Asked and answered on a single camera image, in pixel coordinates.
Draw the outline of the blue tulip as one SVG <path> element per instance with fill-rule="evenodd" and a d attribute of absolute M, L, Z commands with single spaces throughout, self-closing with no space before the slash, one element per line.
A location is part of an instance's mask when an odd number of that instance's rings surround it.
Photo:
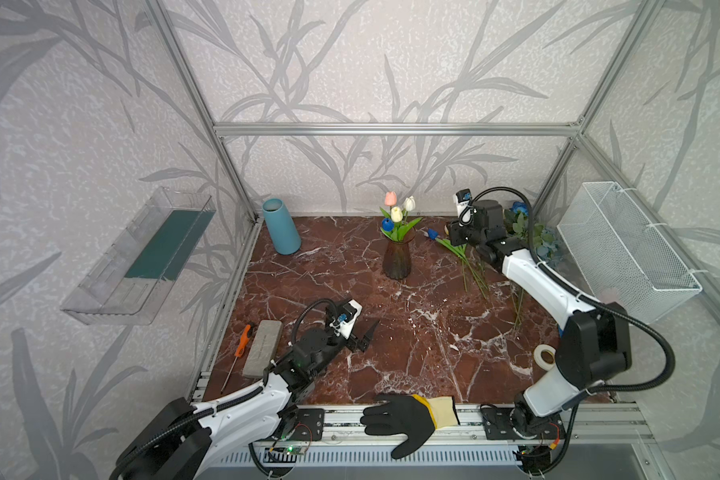
<path fill-rule="evenodd" d="M 483 299 L 486 301 L 489 300 L 489 287 L 485 281 L 484 275 L 483 275 L 483 269 L 474 263 L 468 256 L 466 252 L 466 247 L 464 245 L 461 246 L 455 246 L 452 244 L 452 242 L 441 236 L 436 230 L 432 228 L 428 228 L 426 230 L 426 236 L 428 239 L 433 240 L 434 242 L 441 245 L 443 248 L 445 248 L 448 252 L 455 255 L 462 267 L 462 274 L 463 276 L 466 276 L 466 272 L 469 272 L 470 276 L 473 279 L 473 282 L 475 286 L 478 288 L 478 291 L 480 292 L 480 295 Z"/>
<path fill-rule="evenodd" d="M 382 219 L 381 231 L 391 241 L 396 241 L 395 222 L 388 217 Z"/>

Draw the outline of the white tulip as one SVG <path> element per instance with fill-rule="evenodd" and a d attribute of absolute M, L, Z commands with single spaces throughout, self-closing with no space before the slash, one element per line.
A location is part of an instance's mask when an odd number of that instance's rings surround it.
<path fill-rule="evenodd" d="M 413 196 L 407 197 L 399 208 L 399 221 L 397 222 L 398 240 L 402 241 L 406 235 L 421 221 L 420 218 L 409 219 L 409 215 L 416 208 L 416 202 Z"/>

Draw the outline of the pale cream tulip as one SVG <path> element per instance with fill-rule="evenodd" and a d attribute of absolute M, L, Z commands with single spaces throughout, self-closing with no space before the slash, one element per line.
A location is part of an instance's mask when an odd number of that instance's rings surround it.
<path fill-rule="evenodd" d="M 391 232 L 394 241 L 401 240 L 400 229 L 402 228 L 402 222 L 404 220 L 404 211 L 399 206 L 394 206 L 390 210 L 390 219 L 394 223 L 394 228 Z"/>

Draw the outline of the pink glass vase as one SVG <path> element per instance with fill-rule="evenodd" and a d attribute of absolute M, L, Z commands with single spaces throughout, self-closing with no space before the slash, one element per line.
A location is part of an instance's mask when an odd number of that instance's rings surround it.
<path fill-rule="evenodd" d="M 412 257 L 410 243 L 414 238 L 413 232 L 408 232 L 400 241 L 389 240 L 383 256 L 382 269 L 384 274 L 392 280 L 403 280 L 412 271 Z"/>

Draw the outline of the pink tulip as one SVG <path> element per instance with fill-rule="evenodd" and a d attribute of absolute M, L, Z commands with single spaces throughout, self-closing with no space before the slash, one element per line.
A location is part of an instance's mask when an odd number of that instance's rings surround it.
<path fill-rule="evenodd" d="M 385 207 L 381 209 L 384 218 L 390 218 L 390 210 L 392 207 L 397 206 L 397 195 L 395 192 L 387 192 L 384 199 Z"/>

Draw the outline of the teal ceramic vase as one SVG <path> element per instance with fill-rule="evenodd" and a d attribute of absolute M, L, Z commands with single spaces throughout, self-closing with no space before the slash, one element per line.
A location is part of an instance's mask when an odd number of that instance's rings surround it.
<path fill-rule="evenodd" d="M 285 203 L 271 198 L 262 204 L 262 214 L 276 252 L 292 255 L 301 247 L 301 237 Z"/>

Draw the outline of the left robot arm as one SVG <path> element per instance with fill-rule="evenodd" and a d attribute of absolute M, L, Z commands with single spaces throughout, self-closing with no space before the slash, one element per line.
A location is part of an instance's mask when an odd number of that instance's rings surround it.
<path fill-rule="evenodd" d="M 353 321 L 312 328 L 260 381 L 209 402 L 172 401 L 126 447 L 110 477 L 194 479 L 232 451 L 292 430 L 316 378 L 343 349 L 366 351 L 378 325 L 361 337 Z"/>

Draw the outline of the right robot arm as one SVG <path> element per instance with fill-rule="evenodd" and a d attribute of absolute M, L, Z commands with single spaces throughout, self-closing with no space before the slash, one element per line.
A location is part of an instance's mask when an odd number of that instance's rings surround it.
<path fill-rule="evenodd" d="M 563 410 L 600 392 L 654 389 L 673 375 L 676 356 L 669 342 L 618 304 L 603 304 L 584 294 L 546 266 L 530 244 L 507 233 L 501 205 L 472 199 L 462 190 L 455 197 L 458 217 L 448 226 L 450 242 L 472 246 L 496 270 L 516 283 L 557 322 L 561 331 L 554 364 L 542 378 L 518 394 L 508 421 L 515 434 L 533 439 Z M 632 366 L 631 327 L 651 337 L 664 354 L 654 378 L 623 387 L 611 379 Z"/>

